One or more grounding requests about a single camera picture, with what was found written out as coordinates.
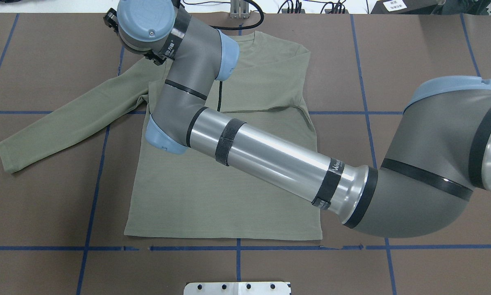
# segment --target folded sleeve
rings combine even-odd
[[[122,75],[107,80],[84,95],[0,142],[6,172],[26,166],[68,148],[100,131],[135,109],[148,83],[161,80],[165,66],[139,60]]]

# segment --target gray robotic arm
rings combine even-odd
[[[380,170],[354,168],[206,108],[238,45],[169,0],[121,0],[109,10],[131,52],[173,65],[146,131],[172,153],[188,147],[336,213],[350,228],[413,237],[455,220],[476,187],[491,190],[491,80],[443,77],[422,84]]]

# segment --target light blue cap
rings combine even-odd
[[[406,108],[417,101],[441,93],[458,90],[491,90],[491,79],[483,80],[474,75],[449,75],[424,82],[417,88]]]
[[[148,127],[145,131],[145,139],[155,148],[159,148],[169,153],[182,155],[187,151],[187,146],[176,142],[156,125],[152,119],[152,115],[149,118]]]
[[[220,33],[220,39],[222,41],[222,61],[220,62],[220,71],[218,72],[218,76],[216,80],[225,81],[231,73],[233,73],[234,68],[238,62],[238,56],[240,55],[240,47],[238,47],[238,43],[231,39],[229,36],[224,35],[221,30],[218,30]]]
[[[175,8],[170,0],[120,0],[118,24],[130,37],[153,42],[167,36],[175,24]]]

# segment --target black band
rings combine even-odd
[[[191,15],[187,13],[184,8],[178,8],[173,29],[167,36],[167,39],[165,39],[165,43],[160,49],[159,55],[171,58],[172,60],[175,59],[175,54],[184,39],[185,32],[187,32],[187,27],[190,22]]]
[[[443,192],[446,192],[463,200],[469,201],[470,196],[473,193],[471,189],[459,183],[456,183],[455,181],[426,171],[424,169],[411,166],[403,162],[395,161],[394,159],[384,159],[380,167],[393,170],[414,180],[426,183],[427,185],[430,185],[436,189],[440,189]]]
[[[190,95],[194,95],[196,97],[199,97],[203,100],[207,100],[207,95],[203,95],[202,93],[196,91],[196,90],[193,90],[189,87],[186,87],[186,86],[183,86],[182,84],[178,84],[177,82],[174,82],[174,81],[171,81],[171,80],[165,80],[165,84],[169,85],[169,86],[173,86],[174,88],[178,88],[182,91],[185,91],[187,93],[189,93]]]
[[[311,204],[322,210],[327,210],[331,205],[331,198],[339,186],[345,164],[342,161],[331,158],[330,167],[322,180],[322,184]]]
[[[470,149],[470,159],[468,160],[468,175],[472,185],[484,189],[482,183],[482,161],[484,152],[491,135],[491,108],[486,112],[482,122],[477,128]]]
[[[185,138],[185,142],[187,146],[190,148],[191,147],[191,131],[193,131],[193,126],[195,125],[196,119],[198,119],[198,116],[206,109],[207,107],[201,107],[198,112],[193,116],[193,119],[191,119],[191,123],[189,123],[189,128],[187,129],[187,136]]]
[[[220,135],[216,150],[214,151],[214,159],[218,163],[229,166],[229,164],[227,164],[227,156],[229,156],[229,151],[231,150],[231,146],[233,146],[234,137],[238,133],[240,127],[244,124],[244,121],[238,119],[231,119],[231,121],[227,123]]]
[[[358,200],[355,211],[353,211],[352,215],[344,224],[349,228],[358,226],[358,223],[362,220],[362,217],[364,217],[366,211],[368,210],[373,194],[375,193],[375,188],[377,187],[378,171],[371,167],[368,168],[368,178],[366,179],[366,185],[362,191],[362,196],[360,196],[360,200]]]

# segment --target white floor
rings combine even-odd
[[[187,0],[204,2],[205,0]],[[257,0],[266,13],[276,13],[283,0]],[[368,0],[369,11],[376,0]],[[110,7],[116,8],[118,0],[22,0],[16,3],[0,2],[0,13],[104,13]],[[366,0],[346,0],[345,7],[352,14],[366,14]],[[323,4],[304,0],[302,8],[306,13],[319,13]],[[229,11],[229,4],[186,5],[189,12]]]

